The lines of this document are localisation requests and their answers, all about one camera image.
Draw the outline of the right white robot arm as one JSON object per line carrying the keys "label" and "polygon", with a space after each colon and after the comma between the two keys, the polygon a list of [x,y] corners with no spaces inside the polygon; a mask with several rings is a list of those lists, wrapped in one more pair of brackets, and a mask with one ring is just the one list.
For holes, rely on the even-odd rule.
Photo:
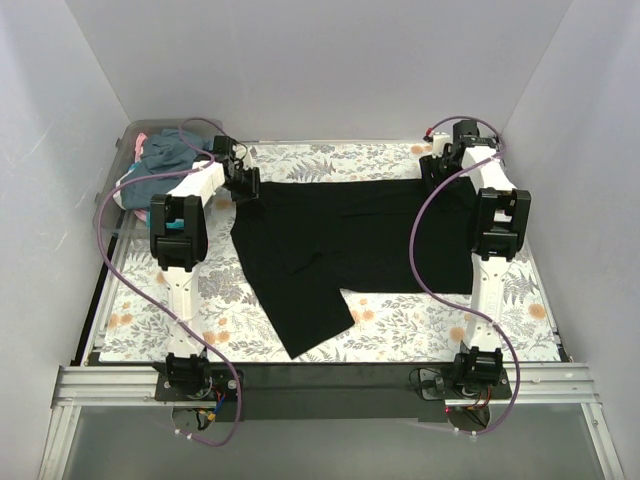
{"label": "right white robot arm", "polygon": [[469,179],[476,196],[467,229],[473,265],[471,315],[460,351],[442,377],[460,395],[490,394],[508,383],[503,368],[503,346],[510,343],[497,325],[507,273],[522,249],[531,207],[531,194],[508,179],[505,145],[497,129],[472,116],[447,117],[426,130],[430,152],[419,159],[429,196],[411,231],[417,230],[436,196],[458,180]]}

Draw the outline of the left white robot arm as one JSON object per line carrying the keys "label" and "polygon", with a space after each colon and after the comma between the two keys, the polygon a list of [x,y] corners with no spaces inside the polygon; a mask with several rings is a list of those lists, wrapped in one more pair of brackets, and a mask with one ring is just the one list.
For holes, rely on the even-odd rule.
{"label": "left white robot arm", "polygon": [[204,207],[219,189],[228,190],[235,202],[259,196],[259,169],[248,151],[238,152],[239,145],[231,137],[216,136],[203,159],[193,164],[197,171],[150,203],[151,254],[161,269],[168,308],[178,319],[159,371],[171,388],[193,400],[205,398],[213,389],[198,314],[199,270],[208,252]]}

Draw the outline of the black t-shirt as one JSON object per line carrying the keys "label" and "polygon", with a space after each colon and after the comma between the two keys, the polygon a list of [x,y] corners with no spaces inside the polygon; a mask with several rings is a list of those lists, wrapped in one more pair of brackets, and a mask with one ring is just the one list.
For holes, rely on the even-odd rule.
{"label": "black t-shirt", "polygon": [[343,290],[470,294],[475,189],[465,178],[439,194],[411,245],[427,196],[420,179],[265,182],[237,206],[233,245],[290,358],[353,326]]}

